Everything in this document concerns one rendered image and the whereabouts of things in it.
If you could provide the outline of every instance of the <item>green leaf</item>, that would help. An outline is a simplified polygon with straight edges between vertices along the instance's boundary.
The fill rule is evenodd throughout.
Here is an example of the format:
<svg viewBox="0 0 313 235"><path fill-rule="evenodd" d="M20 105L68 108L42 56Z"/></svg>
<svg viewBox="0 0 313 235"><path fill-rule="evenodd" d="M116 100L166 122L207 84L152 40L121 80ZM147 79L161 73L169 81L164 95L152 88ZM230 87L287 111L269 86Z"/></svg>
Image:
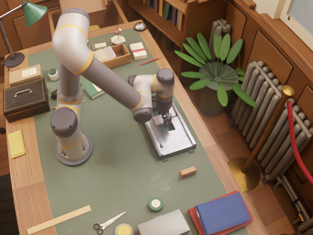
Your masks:
<svg viewBox="0 0 313 235"><path fill-rule="evenodd" d="M234 83L234 86L235 86L235 87L238 87L239 89L241 89L242 84L240 84L240 83Z"/></svg>
<svg viewBox="0 0 313 235"><path fill-rule="evenodd" d="M239 73L241 70L241 68L236 68L234 72Z"/></svg>
<svg viewBox="0 0 313 235"><path fill-rule="evenodd" d="M195 66L198 66L200 68L203 68L203 65L200 64L198 61L196 61L194 58L190 57L189 55L186 55L178 50L175 51L175 53L181 57L182 59L184 59L185 61L189 62L190 64L193 64Z"/></svg>
<svg viewBox="0 0 313 235"><path fill-rule="evenodd" d="M190 89L191 90L202 89L203 87L206 87L207 85L209 85L210 82L211 82L211 80L209 80L209 79L203 79L203 80L194 82L193 84L191 84Z"/></svg>
<svg viewBox="0 0 313 235"><path fill-rule="evenodd" d="M228 54L228 57L226 60L227 64L230 64L231 62L233 62L236 59L242 45L243 45L242 39L239 39L237 42L235 42L235 44L230 49L230 52Z"/></svg>
<svg viewBox="0 0 313 235"><path fill-rule="evenodd" d="M221 50L220 50L220 54L221 54L221 60L224 61L229 53L229 49L230 49L230 35L227 33L223 40L222 40L222 44L221 44Z"/></svg>
<svg viewBox="0 0 313 235"><path fill-rule="evenodd" d="M251 99L250 96L248 96L245 92L243 92L238 87L233 87L233 91L239 96L244 102L246 102L248 105L251 105L252 107L256 107L256 103L253 99Z"/></svg>
<svg viewBox="0 0 313 235"><path fill-rule="evenodd" d="M222 106L226 107L228 103L227 92L223 86L217 88L217 98Z"/></svg>
<svg viewBox="0 0 313 235"><path fill-rule="evenodd" d="M186 43L183 43L184 48L191 54L196 60L198 60L201 64L205 65L205 61L198 56L198 54Z"/></svg>
<svg viewBox="0 0 313 235"><path fill-rule="evenodd" d="M238 73L238 75L240 75L240 76L245 76L245 72L244 72L244 71L240 71L240 72Z"/></svg>
<svg viewBox="0 0 313 235"><path fill-rule="evenodd" d="M212 60L211 51L210 51L210 48L209 48L209 45L208 45L206 39L204 38L202 33L198 33L197 37L198 37L198 41L199 41L199 44L201 46L202 51L205 53L206 57L209 60Z"/></svg>
<svg viewBox="0 0 313 235"><path fill-rule="evenodd" d="M222 36L217 36L216 30L215 30L213 46L214 46L214 52L215 52L216 58L220 58L221 44L222 44Z"/></svg>
<svg viewBox="0 0 313 235"><path fill-rule="evenodd" d="M193 38L186 38L187 42L190 44L193 50L203 59L206 60L204 52L201 50L198 43Z"/></svg>
<svg viewBox="0 0 313 235"><path fill-rule="evenodd" d="M182 72L182 76L184 77L190 77L190 78L203 78L206 77L205 74L200 73L200 72Z"/></svg>

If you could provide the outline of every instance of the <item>black metal box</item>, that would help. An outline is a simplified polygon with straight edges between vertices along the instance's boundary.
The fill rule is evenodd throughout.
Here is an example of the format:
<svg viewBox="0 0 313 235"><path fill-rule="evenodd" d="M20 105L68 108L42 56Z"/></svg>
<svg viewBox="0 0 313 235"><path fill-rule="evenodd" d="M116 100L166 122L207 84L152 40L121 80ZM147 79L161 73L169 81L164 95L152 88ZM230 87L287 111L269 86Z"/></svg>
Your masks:
<svg viewBox="0 0 313 235"><path fill-rule="evenodd" d="M3 89L3 114L8 122L50 111L44 78Z"/></svg>

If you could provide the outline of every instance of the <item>velvet rope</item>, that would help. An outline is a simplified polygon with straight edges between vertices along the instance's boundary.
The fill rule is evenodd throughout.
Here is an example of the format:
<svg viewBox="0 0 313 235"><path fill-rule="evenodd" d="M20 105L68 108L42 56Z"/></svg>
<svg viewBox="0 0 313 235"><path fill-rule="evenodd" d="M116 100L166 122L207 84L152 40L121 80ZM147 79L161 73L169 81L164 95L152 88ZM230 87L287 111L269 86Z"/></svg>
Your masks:
<svg viewBox="0 0 313 235"><path fill-rule="evenodd" d="M288 110L289 134L290 134L290 141L291 141L293 154L294 154L295 159L297 160L301 170L303 171L304 175L307 177L309 182L313 185L313 177L309 173L308 169L305 167L305 165L304 165L304 163L300 157L300 154L299 154L296 142L295 142L291 101L287 101L287 110Z"/></svg>

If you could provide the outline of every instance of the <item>wooden desk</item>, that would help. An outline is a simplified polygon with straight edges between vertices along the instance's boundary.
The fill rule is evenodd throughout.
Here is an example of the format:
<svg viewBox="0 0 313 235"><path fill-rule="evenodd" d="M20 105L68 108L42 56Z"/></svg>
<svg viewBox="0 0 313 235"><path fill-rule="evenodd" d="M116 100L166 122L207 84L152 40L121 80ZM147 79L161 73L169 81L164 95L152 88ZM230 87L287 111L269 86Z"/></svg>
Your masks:
<svg viewBox="0 0 313 235"><path fill-rule="evenodd" d="M135 23L137 22L126 23L123 25L119 25L119 27L123 30L126 30L132 28ZM89 33L89 38L112 33L115 31L116 26L95 30ZM140 36L148 47L151 55L154 58L161 57L161 59L156 61L158 67L160 69L171 69L149 31L146 30L144 32L141 32ZM22 53L25 55L25 60L21 65L13 68L12 70L18 70L28 67L29 55L50 48L52 48L51 43L47 43L22 50ZM5 88L9 87L8 75L9 73L8 71L6 71ZM201 142L206 154L209 156L209 160L216 170L226 191L231 192L237 189L240 190L235 178L233 177L226 163L226 157L220 151L218 145L216 144L216 141L213 138L213 135L211 134L210 130L207 129L197 109L192 104L189 96L186 94L177 77L175 81L174 95L179 105L181 106L184 114L188 118L188 121L194 129L197 137L199 138L199 141ZM16 130L22 129L24 144L27 151L27 153L21 157L9 159L12 190L19 230L21 235L26 235L26 229L32 227L31 224L39 224L52 219L48 195L45 188L45 180L41 166L41 160L39 156L34 117L26 118L13 123L6 122L6 129L8 134ZM251 207L252 203L247 194L242 193L242 195L245 202L249 206L253 217L255 218L255 221L246 227L249 234L267 234L263 224L259 221L257 213L255 212L254 208ZM38 234L55 235L56 230L55 227L51 227L49 229L39 232Z"/></svg>

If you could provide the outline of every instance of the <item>red pencil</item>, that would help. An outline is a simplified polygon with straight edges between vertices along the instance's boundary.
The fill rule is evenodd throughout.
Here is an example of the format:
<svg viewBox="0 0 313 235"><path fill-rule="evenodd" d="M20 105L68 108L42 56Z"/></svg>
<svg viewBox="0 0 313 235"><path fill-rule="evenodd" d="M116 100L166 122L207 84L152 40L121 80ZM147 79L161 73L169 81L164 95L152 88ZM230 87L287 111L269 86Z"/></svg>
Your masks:
<svg viewBox="0 0 313 235"><path fill-rule="evenodd" d="M149 60L149 61L147 61L147 62L145 62L145 63L140 64L140 65L145 65L145 64L147 64L147 63L150 63L150 62L155 61L155 60L158 60L158 59L161 59L161 57L156 58L156 59L153 59L153 60Z"/></svg>

